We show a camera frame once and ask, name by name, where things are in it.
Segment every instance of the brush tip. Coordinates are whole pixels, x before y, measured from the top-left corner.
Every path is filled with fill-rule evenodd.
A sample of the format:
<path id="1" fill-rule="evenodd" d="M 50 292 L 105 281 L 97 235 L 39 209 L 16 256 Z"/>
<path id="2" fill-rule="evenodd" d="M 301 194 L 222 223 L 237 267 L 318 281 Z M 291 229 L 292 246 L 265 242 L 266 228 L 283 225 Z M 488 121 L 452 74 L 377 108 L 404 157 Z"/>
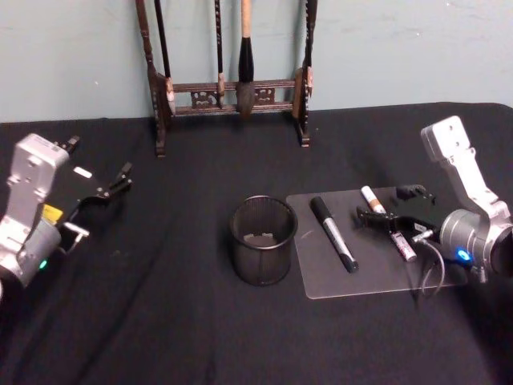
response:
<path id="1" fill-rule="evenodd" d="M 255 85 L 252 82 L 239 82 L 236 85 L 237 111 L 243 118 L 251 115 L 255 105 Z"/>

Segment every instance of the transparent plastic sheet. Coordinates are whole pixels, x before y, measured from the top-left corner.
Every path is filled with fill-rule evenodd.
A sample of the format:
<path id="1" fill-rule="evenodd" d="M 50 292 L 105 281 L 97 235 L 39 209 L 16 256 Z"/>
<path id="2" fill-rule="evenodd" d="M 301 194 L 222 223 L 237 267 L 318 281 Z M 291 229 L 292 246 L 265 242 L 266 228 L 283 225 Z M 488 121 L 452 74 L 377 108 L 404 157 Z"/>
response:
<path id="1" fill-rule="evenodd" d="M 389 209 L 393 188 L 373 188 L 385 209 Z M 349 274 L 321 224 L 309 207 L 310 200 L 321 196 L 333 215 L 345 243 L 358 261 L 359 271 Z M 359 294 L 416 290 L 422 276 L 436 256 L 422 246 L 414 247 L 417 259 L 406 263 L 387 234 L 359 226 L 358 205 L 367 208 L 360 190 L 292 195 L 287 202 L 297 214 L 298 228 L 294 238 L 301 275 L 308 298 L 321 299 Z M 427 287 L 435 287 L 439 269 L 431 274 Z M 444 286 L 464 285 L 462 268 L 448 265 Z"/>

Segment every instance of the pen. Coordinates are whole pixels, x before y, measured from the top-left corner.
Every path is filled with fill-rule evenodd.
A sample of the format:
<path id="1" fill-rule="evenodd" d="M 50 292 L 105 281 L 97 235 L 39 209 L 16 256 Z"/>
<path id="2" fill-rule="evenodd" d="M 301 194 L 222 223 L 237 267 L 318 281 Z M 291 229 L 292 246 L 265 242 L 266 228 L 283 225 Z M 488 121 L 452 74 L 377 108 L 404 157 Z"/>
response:
<path id="1" fill-rule="evenodd" d="M 344 238 L 342 238 L 340 231 L 338 231 L 338 227 L 333 220 L 333 216 L 329 212 L 322 198 L 314 197 L 310 201 L 310 207 L 315 214 L 315 217 L 328 234 L 328 238 L 331 240 L 331 243 L 333 243 L 333 246 L 335 246 L 338 256 L 342 260 L 345 269 L 349 273 L 354 273 L 357 271 L 358 262 L 353 258 L 351 252 L 347 248 L 347 245 L 344 242 Z"/>
<path id="2" fill-rule="evenodd" d="M 369 186 L 362 187 L 360 191 L 362 191 L 362 195 L 366 199 L 372 211 L 379 214 L 386 214 L 385 208 L 378 200 L 378 198 L 374 195 L 373 191 L 370 189 Z M 399 250 L 399 253 L 401 253 L 402 257 L 405 259 L 406 262 L 411 262 L 415 260 L 417 254 L 411 248 L 410 244 L 408 243 L 406 238 L 404 238 L 404 235 L 402 235 L 402 233 L 398 231 L 396 233 L 391 233 L 390 239 L 392 239 L 392 242 L 396 245 L 396 247 Z"/>

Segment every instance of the black cable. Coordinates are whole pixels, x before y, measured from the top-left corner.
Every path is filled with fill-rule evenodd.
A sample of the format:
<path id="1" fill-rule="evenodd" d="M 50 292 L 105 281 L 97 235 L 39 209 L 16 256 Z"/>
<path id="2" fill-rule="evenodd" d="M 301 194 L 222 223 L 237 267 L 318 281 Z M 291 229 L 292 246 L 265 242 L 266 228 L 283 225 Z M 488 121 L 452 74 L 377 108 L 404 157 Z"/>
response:
<path id="1" fill-rule="evenodd" d="M 427 280 L 429 279 L 431 273 L 433 273 L 434 267 L 436 265 L 440 265 L 440 281 L 438 282 L 436 288 L 434 289 L 434 292 L 429 296 L 429 297 L 431 297 L 431 296 L 436 295 L 442 288 L 443 282 L 445 281 L 445 278 L 446 278 L 446 264 L 443 260 L 442 255 L 438 251 L 438 249 L 436 247 L 434 247 L 431 243 L 429 243 L 425 239 L 420 240 L 418 243 L 421 245 L 427 246 L 428 248 L 433 250 L 433 252 L 438 257 L 438 260 L 433 263 L 433 265 L 426 271 L 426 273 L 424 274 L 424 277 L 422 278 L 422 284 L 421 284 L 422 295 L 425 295 L 428 297 L 428 295 L 426 294 Z"/>

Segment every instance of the black tablecloth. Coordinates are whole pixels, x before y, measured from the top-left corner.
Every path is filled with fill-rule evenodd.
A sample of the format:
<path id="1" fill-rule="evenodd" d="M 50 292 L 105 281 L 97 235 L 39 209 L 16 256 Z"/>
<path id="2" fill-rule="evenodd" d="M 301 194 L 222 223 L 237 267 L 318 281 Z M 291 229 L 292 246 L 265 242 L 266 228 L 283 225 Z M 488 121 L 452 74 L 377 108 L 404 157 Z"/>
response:
<path id="1" fill-rule="evenodd" d="M 513 383 L 508 280 L 418 302 L 411 293 L 312 301 L 295 255 L 286 279 L 266 288 L 243 283 L 229 260 L 228 219 L 251 195 L 422 183 L 455 202 L 420 140 L 451 115 L 489 187 L 511 203 L 513 110 L 497 104 L 315 111 L 308 149 L 282 115 L 181 119 L 163 160 L 148 119 L 4 124 L 0 180 L 16 141 L 37 132 L 81 136 L 74 160 L 104 180 L 131 161 L 134 187 L 4 315 L 2 383 Z M 2 206 L 7 194 L 2 184 Z"/>

